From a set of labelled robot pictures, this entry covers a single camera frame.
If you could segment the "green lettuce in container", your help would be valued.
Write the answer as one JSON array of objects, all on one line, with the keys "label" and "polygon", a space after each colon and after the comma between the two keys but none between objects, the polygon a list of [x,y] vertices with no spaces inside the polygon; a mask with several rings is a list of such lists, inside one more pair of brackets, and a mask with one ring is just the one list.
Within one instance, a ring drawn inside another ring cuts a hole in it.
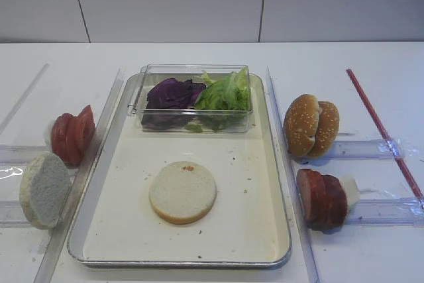
[{"label": "green lettuce in container", "polygon": [[252,112],[248,67],[232,71],[214,80],[204,70],[195,79],[206,88],[198,95],[193,108],[198,111],[194,120],[184,126],[196,133],[204,129],[241,133],[247,131],[248,118]]}]

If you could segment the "front meat patty slice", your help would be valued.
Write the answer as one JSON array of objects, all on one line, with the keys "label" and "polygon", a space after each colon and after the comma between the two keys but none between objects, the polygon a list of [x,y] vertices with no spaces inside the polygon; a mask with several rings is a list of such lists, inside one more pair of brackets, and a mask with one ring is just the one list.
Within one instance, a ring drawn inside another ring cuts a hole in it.
[{"label": "front meat patty slice", "polygon": [[311,169],[300,169],[297,171],[296,183],[301,195],[304,218],[306,222],[312,223],[318,219],[325,185],[322,175]]}]

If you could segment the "meat patty slice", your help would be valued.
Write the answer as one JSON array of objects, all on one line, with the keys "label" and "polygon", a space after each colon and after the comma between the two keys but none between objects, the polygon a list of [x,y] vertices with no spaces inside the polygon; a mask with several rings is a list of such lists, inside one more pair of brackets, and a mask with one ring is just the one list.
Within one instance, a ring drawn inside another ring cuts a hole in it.
[{"label": "meat patty slice", "polygon": [[324,175],[327,192],[327,218],[325,225],[328,229],[340,227],[347,215],[347,198],[339,180],[331,175]]},{"label": "meat patty slice", "polygon": [[318,219],[325,185],[322,175],[311,169],[300,169],[297,171],[296,183],[301,195],[304,218],[306,222],[312,223]]},{"label": "meat patty slice", "polygon": [[336,210],[336,199],[339,187],[334,176],[321,175],[324,183],[324,196],[319,204],[319,213],[315,222],[316,228],[326,230],[333,226],[333,216]]}]

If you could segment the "front tomato slice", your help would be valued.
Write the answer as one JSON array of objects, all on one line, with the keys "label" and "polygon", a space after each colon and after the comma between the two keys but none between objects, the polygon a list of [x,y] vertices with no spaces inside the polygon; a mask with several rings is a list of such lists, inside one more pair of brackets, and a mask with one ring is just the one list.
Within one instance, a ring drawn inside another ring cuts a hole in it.
[{"label": "front tomato slice", "polygon": [[77,116],[75,127],[76,145],[81,154],[87,150],[94,132],[95,123],[93,112],[91,105],[87,105]]}]

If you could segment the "tomato slice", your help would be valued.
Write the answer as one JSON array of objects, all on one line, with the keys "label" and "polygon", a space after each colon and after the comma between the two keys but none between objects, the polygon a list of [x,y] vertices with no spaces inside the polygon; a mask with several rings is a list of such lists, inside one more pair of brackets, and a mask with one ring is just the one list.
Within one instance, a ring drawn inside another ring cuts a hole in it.
[{"label": "tomato slice", "polygon": [[91,105],[87,105],[77,116],[75,127],[76,145],[81,154],[87,150],[94,132],[95,123],[93,112]]},{"label": "tomato slice", "polygon": [[77,117],[72,116],[68,121],[63,155],[64,162],[72,166],[79,166],[82,160],[80,150],[76,144],[76,124]]},{"label": "tomato slice", "polygon": [[68,122],[72,118],[70,113],[63,113],[59,116],[53,124],[50,142],[52,146],[52,152],[58,154],[58,145],[66,139],[66,131]]}]

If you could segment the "middle meat patty slice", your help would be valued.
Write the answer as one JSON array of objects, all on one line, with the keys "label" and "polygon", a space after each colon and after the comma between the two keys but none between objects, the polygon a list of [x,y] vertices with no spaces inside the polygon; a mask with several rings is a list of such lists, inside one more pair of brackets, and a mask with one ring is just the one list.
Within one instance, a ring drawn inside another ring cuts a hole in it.
[{"label": "middle meat patty slice", "polygon": [[324,183],[324,196],[319,204],[319,213],[315,222],[316,228],[326,230],[333,226],[333,216],[336,210],[336,199],[339,187],[334,176],[321,175]]}]

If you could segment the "middle tomato slice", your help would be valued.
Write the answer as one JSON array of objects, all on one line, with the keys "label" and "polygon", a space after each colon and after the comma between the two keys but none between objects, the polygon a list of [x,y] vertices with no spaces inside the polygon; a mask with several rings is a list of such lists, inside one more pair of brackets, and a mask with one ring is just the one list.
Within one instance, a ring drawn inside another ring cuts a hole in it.
[{"label": "middle tomato slice", "polygon": [[77,117],[72,116],[68,121],[63,155],[64,162],[72,166],[79,166],[82,160],[80,150],[76,144],[76,124]]}]

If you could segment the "back meat patty slice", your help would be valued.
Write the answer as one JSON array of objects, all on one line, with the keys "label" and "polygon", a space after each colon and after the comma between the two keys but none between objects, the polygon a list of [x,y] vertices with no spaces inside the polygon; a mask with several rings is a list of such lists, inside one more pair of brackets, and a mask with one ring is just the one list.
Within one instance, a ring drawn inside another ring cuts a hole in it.
[{"label": "back meat patty slice", "polygon": [[328,229],[340,227],[347,215],[347,198],[339,180],[331,175],[324,175],[327,192],[327,218],[325,225]]}]

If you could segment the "back tomato slice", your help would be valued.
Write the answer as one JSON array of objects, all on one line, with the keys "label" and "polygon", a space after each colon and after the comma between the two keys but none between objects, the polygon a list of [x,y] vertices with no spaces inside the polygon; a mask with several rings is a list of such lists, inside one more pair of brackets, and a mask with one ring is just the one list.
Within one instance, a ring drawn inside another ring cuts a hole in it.
[{"label": "back tomato slice", "polygon": [[58,145],[66,139],[66,131],[68,122],[72,118],[70,113],[63,113],[59,116],[53,124],[50,142],[52,146],[52,152],[58,154]]}]

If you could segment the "white block behind patties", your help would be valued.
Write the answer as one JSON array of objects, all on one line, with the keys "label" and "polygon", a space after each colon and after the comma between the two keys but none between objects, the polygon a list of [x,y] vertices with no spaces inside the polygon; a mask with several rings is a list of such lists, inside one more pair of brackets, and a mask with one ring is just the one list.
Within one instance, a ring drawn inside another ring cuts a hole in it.
[{"label": "white block behind patties", "polygon": [[360,192],[355,179],[346,175],[340,179],[341,186],[346,194],[347,211],[350,212],[360,199]]}]

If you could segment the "clear holder under patties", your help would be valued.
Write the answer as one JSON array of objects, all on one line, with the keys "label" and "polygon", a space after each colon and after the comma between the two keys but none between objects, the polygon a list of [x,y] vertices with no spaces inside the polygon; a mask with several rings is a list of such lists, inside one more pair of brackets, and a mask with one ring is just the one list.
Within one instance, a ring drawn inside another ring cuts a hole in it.
[{"label": "clear holder under patties", "polygon": [[423,200],[417,198],[362,199],[350,211],[344,224],[423,226]]}]

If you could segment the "clear plastic container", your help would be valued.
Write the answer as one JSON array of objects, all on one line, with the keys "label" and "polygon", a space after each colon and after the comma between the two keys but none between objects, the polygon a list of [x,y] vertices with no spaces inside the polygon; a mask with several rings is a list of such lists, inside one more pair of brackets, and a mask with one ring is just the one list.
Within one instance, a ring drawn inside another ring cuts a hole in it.
[{"label": "clear plastic container", "polygon": [[144,131],[245,132],[251,81],[245,65],[149,64],[137,77],[129,114]]}]

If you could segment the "purple cabbage leaves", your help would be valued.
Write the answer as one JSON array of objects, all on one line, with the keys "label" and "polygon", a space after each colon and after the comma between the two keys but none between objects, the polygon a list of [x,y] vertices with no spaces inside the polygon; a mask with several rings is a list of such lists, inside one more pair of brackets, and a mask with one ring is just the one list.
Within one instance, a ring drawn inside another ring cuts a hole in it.
[{"label": "purple cabbage leaves", "polygon": [[[171,111],[191,109],[198,95],[206,88],[203,83],[195,83],[193,80],[180,82],[175,78],[168,78],[147,94],[147,109],[168,109]],[[189,115],[162,115],[145,114],[141,124],[144,129],[166,130],[174,127],[182,127],[192,120]]]}]

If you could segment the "bun bottom on tray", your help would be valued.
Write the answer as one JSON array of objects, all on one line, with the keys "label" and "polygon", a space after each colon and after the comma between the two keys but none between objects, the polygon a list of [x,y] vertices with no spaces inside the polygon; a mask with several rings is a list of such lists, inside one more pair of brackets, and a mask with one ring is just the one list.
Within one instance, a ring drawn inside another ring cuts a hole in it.
[{"label": "bun bottom on tray", "polygon": [[163,167],[149,189],[154,212],[176,225],[193,223],[206,216],[216,197],[217,186],[212,173],[189,161]]}]

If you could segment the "left sesame bun top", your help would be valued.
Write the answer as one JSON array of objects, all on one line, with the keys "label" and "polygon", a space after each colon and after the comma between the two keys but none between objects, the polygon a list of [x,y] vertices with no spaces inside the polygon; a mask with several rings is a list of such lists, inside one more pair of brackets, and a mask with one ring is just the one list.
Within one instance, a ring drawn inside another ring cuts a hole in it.
[{"label": "left sesame bun top", "polygon": [[289,152],[294,156],[305,156],[315,144],[319,124],[319,103],[311,94],[294,99],[286,111],[284,131]]}]

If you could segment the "sesame bun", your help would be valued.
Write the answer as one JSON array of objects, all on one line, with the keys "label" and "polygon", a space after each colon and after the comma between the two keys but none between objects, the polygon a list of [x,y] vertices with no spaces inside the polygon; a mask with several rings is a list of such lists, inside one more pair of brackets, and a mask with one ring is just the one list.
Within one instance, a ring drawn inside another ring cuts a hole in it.
[{"label": "sesame bun", "polygon": [[319,124],[319,103],[311,94],[294,99],[286,111],[284,131],[289,152],[294,156],[305,156],[315,144]]},{"label": "sesame bun", "polygon": [[320,101],[320,115],[315,144],[307,154],[310,158],[323,156],[332,146],[339,132],[339,111],[337,106],[329,101]]}]

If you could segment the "right sesame bun top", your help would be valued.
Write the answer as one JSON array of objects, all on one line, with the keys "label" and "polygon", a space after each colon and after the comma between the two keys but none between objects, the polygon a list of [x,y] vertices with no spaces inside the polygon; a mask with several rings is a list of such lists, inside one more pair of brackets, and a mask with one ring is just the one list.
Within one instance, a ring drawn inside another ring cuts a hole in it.
[{"label": "right sesame bun top", "polygon": [[323,156],[332,146],[339,132],[339,111],[337,106],[329,101],[320,101],[320,115],[315,144],[307,154],[310,158]]}]

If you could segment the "metal baking tray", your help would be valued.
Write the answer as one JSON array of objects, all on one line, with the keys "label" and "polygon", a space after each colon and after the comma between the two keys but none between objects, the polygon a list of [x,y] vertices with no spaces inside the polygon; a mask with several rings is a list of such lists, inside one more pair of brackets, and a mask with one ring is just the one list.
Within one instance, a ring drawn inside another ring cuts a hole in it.
[{"label": "metal baking tray", "polygon": [[[264,87],[250,78],[253,116],[245,133],[149,133],[116,112],[68,239],[69,254],[90,267],[275,268],[292,240]],[[213,175],[211,211],[188,225],[157,216],[148,199],[167,164],[190,161]]]}]

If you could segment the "clear holder under buns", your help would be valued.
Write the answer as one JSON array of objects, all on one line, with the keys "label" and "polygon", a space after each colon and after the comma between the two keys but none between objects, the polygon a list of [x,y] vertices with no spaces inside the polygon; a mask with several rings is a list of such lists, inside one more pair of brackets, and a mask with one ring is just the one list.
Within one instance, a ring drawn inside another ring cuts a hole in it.
[{"label": "clear holder under buns", "polygon": [[325,158],[338,160],[385,160],[404,157],[398,143],[390,140],[335,141]]}]

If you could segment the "white block behind tomatoes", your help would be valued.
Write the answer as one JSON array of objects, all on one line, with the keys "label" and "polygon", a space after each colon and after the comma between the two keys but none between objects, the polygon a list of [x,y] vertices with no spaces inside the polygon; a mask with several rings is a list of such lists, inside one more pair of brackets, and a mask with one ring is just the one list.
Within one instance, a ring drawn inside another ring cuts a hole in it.
[{"label": "white block behind tomatoes", "polygon": [[45,142],[45,144],[48,148],[51,148],[51,133],[52,133],[52,128],[53,128],[54,124],[55,124],[55,120],[51,120],[47,124],[47,126],[46,126],[46,128],[43,132],[44,142]]}]

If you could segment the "white bun half standing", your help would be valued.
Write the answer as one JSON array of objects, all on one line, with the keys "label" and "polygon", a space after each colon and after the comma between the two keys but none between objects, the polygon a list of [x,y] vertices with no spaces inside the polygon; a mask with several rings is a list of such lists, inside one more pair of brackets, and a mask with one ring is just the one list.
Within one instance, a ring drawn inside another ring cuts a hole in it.
[{"label": "white bun half standing", "polygon": [[53,229],[72,186],[68,170],[55,154],[44,153],[25,168],[19,201],[29,223],[37,229]]}]

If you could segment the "clear holder under tomatoes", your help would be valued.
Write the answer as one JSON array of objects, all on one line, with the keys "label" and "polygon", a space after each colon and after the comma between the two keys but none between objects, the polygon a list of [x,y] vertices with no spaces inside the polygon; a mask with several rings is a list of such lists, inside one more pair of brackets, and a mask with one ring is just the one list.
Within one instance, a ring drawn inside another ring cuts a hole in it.
[{"label": "clear holder under tomatoes", "polygon": [[7,146],[1,145],[1,165],[22,164],[30,162],[33,158],[50,152],[47,146]]}]

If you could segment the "clear holder under white bun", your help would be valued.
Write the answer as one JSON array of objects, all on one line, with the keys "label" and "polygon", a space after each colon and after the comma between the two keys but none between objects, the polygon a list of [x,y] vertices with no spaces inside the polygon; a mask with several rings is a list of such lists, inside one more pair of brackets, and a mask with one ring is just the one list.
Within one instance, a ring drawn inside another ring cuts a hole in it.
[{"label": "clear holder under white bun", "polygon": [[1,201],[0,226],[6,227],[30,227],[19,201]]}]

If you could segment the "red plastic rail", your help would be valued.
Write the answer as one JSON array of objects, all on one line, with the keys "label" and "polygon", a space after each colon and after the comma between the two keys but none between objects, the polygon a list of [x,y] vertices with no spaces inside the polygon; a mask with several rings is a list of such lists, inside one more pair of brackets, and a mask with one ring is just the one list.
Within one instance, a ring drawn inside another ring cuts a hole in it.
[{"label": "red plastic rail", "polygon": [[375,126],[377,127],[380,135],[385,140],[390,152],[392,153],[394,160],[396,161],[401,173],[403,174],[405,180],[407,181],[409,187],[411,188],[411,191],[413,192],[413,195],[418,198],[421,202],[423,202],[423,192],[421,191],[420,187],[418,186],[417,182],[415,181],[415,178],[413,177],[412,173],[410,172],[409,168],[407,167],[405,160],[402,158],[399,147],[395,145],[395,142],[393,138],[389,135],[387,132],[385,126],[381,122],[378,114],[376,113],[375,109],[373,108],[370,100],[366,96],[362,86],[360,85],[359,81],[357,80],[356,76],[354,75],[354,72],[348,68],[346,69],[346,73],[348,77],[350,78],[353,86],[355,87],[359,97],[361,98],[365,108],[367,109],[367,112],[371,116]]}]

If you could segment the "clear rail right of tray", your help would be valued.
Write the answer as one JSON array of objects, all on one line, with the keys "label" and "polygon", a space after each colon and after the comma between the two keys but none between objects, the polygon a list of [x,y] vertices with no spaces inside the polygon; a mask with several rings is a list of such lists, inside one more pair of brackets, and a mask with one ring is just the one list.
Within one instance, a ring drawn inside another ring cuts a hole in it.
[{"label": "clear rail right of tray", "polygon": [[266,67],[266,85],[268,88],[268,94],[269,94],[269,100],[270,100],[270,107],[272,110],[272,115],[274,118],[274,125],[276,128],[276,134],[278,139],[278,144],[280,147],[280,152],[282,154],[282,162],[284,165],[284,170],[286,174],[286,180],[288,184],[288,189],[290,192],[290,201],[293,207],[293,218],[296,222],[297,227],[297,233],[299,235],[301,248],[303,252],[303,258],[306,265],[307,275],[308,275],[308,281],[309,282],[320,282],[319,273],[317,271],[317,266],[315,264],[315,258],[313,255],[313,251],[311,248],[311,241],[309,232],[307,230],[307,226],[305,223],[305,220],[303,218],[303,210],[301,206],[301,198],[299,197],[298,191],[297,191],[297,185],[295,182],[295,176],[294,176],[294,170],[292,166],[292,162],[290,159],[290,156],[288,154],[285,136],[284,136],[284,130],[283,130],[283,124],[282,124],[282,118],[280,115],[280,110],[278,107],[278,101],[276,98],[276,92],[274,87],[274,82],[272,80],[272,77],[270,75],[269,67]]}]

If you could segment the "clear rail of tray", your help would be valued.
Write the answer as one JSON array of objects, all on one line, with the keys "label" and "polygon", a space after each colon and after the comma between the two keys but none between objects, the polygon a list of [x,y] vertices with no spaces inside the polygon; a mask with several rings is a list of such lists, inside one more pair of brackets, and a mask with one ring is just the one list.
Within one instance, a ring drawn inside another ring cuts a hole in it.
[{"label": "clear rail of tray", "polygon": [[123,71],[119,70],[115,76],[111,91],[105,102],[103,111],[97,122],[95,134],[90,142],[85,157],[76,173],[68,198],[61,212],[57,226],[51,231],[50,242],[46,247],[42,262],[35,276],[35,282],[49,282],[56,268],[62,252],[66,237],[72,225],[79,201],[84,194],[86,184],[90,180],[91,171],[97,164],[97,158],[101,154],[104,138],[107,135],[109,122],[115,111],[115,104],[124,82]]},{"label": "clear rail of tray", "polygon": [[299,197],[298,191],[297,191],[297,185],[295,182],[295,176],[294,176],[294,170],[292,166],[292,162],[290,159],[290,156],[288,154],[285,136],[284,136],[284,130],[283,130],[283,124],[282,124],[282,118],[280,115],[280,110],[278,107],[278,101],[276,98],[276,92],[274,87],[274,82],[272,80],[272,77],[270,75],[269,67],[266,67],[266,85],[268,88],[268,94],[269,94],[269,100],[270,100],[270,107],[272,110],[272,115],[274,118],[274,125],[276,128],[276,134],[278,139],[278,144],[280,147],[280,152],[282,154],[282,162],[284,165],[284,170],[286,174],[286,180],[288,184],[288,189],[290,192],[290,201],[293,207],[293,218],[296,222],[297,227],[297,233],[299,235],[301,248],[303,252],[303,258],[306,265],[307,275],[308,275],[308,281],[309,282],[320,282],[319,273],[317,271],[317,266],[315,264],[315,258],[313,255],[313,251],[311,248],[311,241],[309,232],[307,230],[307,226],[305,223],[305,220],[303,218],[303,210],[301,206],[301,198]]}]

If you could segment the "clear rail far left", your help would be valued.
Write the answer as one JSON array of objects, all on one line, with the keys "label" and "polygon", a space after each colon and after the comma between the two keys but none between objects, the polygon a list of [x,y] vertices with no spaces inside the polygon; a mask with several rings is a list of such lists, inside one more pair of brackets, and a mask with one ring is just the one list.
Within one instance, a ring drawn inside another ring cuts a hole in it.
[{"label": "clear rail far left", "polygon": [[21,96],[17,99],[15,104],[12,106],[8,114],[5,116],[3,121],[0,124],[0,132],[3,133],[4,130],[7,128],[8,124],[11,122],[17,111],[21,108],[22,104],[25,102],[27,97],[30,95],[31,91],[36,87],[37,83],[40,81],[40,79],[43,77],[43,75],[46,73],[47,69],[49,69],[50,64],[46,63],[41,67],[39,72],[35,75],[35,77],[32,79],[32,81],[29,83],[29,85],[26,87],[26,89],[23,91]]}]

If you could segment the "clear rail left of tray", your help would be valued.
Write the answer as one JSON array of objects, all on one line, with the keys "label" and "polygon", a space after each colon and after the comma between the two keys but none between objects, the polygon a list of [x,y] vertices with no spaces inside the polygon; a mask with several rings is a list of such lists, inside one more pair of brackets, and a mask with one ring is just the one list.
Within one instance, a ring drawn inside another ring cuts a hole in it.
[{"label": "clear rail left of tray", "polygon": [[46,247],[42,262],[35,276],[35,282],[49,282],[56,268],[62,252],[66,237],[72,225],[79,201],[84,194],[86,184],[90,180],[91,171],[97,164],[97,158],[101,154],[104,138],[107,135],[109,122],[115,111],[115,104],[124,82],[123,71],[119,70],[115,76],[111,91],[105,102],[103,111],[97,122],[95,134],[90,142],[85,157],[76,173],[68,198],[61,212],[57,226],[51,231],[50,242]]}]

